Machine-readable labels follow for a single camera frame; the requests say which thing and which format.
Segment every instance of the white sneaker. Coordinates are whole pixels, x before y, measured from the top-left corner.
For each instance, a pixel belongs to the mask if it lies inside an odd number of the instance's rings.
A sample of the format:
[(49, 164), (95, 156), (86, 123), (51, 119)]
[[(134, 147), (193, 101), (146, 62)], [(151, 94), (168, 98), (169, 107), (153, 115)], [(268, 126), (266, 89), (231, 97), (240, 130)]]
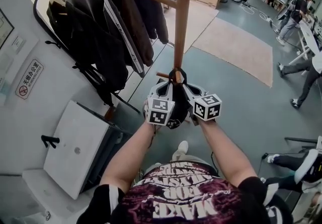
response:
[(178, 151), (184, 152), (184, 154), (187, 154), (188, 152), (188, 142), (182, 141), (178, 146)]
[(279, 154), (274, 154), (274, 155), (272, 155), (272, 156), (268, 156), (267, 157), (267, 163), (274, 163), (274, 159), (276, 158), (276, 157), (279, 157), (280, 155)]
[(276, 40), (277, 40), (279, 43), (281, 43), (281, 45), (282, 45), (282, 46), (285, 46), (285, 41), (284, 41), (282, 38), (280, 38), (280, 36), (277, 36), (277, 37), (276, 37)]

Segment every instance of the black handle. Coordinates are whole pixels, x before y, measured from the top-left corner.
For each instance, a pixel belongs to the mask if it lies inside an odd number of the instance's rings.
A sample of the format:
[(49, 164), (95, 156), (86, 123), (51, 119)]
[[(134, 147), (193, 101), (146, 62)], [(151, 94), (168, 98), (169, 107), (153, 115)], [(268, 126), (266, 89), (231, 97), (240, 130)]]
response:
[(50, 145), (56, 149), (56, 145), (54, 143), (59, 143), (60, 142), (60, 139), (58, 137), (51, 137), (51, 136), (46, 136), (46, 135), (42, 135), (41, 136), (41, 140), (42, 142), (44, 143), (44, 145), (46, 146), (46, 148), (48, 148), (48, 143), (50, 143)]

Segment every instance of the wooden pole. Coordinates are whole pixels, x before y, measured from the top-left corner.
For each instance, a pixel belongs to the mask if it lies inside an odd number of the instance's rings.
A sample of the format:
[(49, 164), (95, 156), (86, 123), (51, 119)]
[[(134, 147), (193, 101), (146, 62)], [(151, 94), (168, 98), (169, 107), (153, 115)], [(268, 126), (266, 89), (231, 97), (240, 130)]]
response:
[(185, 48), (190, 0), (177, 0), (174, 67), (181, 68)]

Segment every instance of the floor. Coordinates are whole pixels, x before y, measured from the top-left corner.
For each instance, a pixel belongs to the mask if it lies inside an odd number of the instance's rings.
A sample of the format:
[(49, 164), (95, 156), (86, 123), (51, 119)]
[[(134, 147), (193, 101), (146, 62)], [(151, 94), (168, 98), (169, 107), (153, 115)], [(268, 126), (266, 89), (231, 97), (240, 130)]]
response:
[[(261, 0), (249, 0), (249, 3), (271, 18), (276, 16), (276, 11)], [(276, 34), (269, 24), (260, 18), (259, 12), (249, 14), (231, 0), (221, 4), (218, 9), (220, 12), (217, 17), (252, 33), (273, 47), (274, 67), (278, 61), (288, 63), (296, 56), (296, 49), (292, 46), (280, 46), (276, 41)], [(138, 109), (142, 108), (150, 88), (158, 81), (155, 73), (169, 73), (173, 66), (174, 49), (159, 42), (153, 46), (155, 62), (129, 99), (129, 103)], [(203, 65), (202, 68), (195, 68), (197, 61), (199, 65)], [(184, 55), (183, 70), (187, 73), (189, 83), (202, 86), (222, 99), (223, 112), (217, 122), (245, 152), (256, 171), (265, 152), (299, 151), (299, 144), (286, 143), (284, 137), (317, 138), (322, 134), (321, 95), (318, 86), (312, 87), (299, 111), (290, 106), (289, 99), (296, 98), (301, 93), (304, 77), (300, 74), (281, 79), (274, 69), (273, 87), (269, 88), (234, 65), (194, 47)], [(120, 104), (114, 121), (130, 131), (135, 131), (143, 122), (143, 117)], [(183, 140), (189, 143), (189, 154), (211, 162), (211, 150), (200, 127), (195, 127), (192, 123), (183, 123), (177, 129), (169, 130), (163, 127), (157, 133), (142, 168), (146, 169), (156, 162), (169, 161)], [(263, 163), (259, 176), (284, 174), (280, 169)]]

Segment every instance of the black pants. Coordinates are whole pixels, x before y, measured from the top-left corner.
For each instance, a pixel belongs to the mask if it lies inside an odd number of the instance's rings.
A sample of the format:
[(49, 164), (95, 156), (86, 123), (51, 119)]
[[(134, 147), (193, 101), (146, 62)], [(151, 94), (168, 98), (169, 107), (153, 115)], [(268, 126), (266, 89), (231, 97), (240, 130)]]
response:
[[(274, 159), (274, 164), (296, 171), (303, 163), (305, 157), (306, 155), (304, 155), (304, 157), (302, 158), (281, 155)], [(286, 178), (278, 178), (278, 177), (268, 178), (265, 182), (265, 185), (270, 185), (275, 183), (278, 183), (279, 188), (281, 189), (287, 189), (287, 190), (296, 191), (299, 193), (302, 192), (302, 182), (299, 182), (298, 184), (296, 184), (294, 181), (294, 176), (289, 176)]]
[(316, 79), (321, 77), (321, 74), (315, 70), (314, 66), (312, 65), (312, 59), (306, 60), (305, 62), (298, 63), (296, 65), (286, 65), (282, 70), (283, 74), (298, 73), (304, 70), (308, 71), (308, 74), (305, 79), (302, 94), (297, 101), (297, 104), (299, 106), (301, 106), (305, 101), (312, 85), (314, 84)]

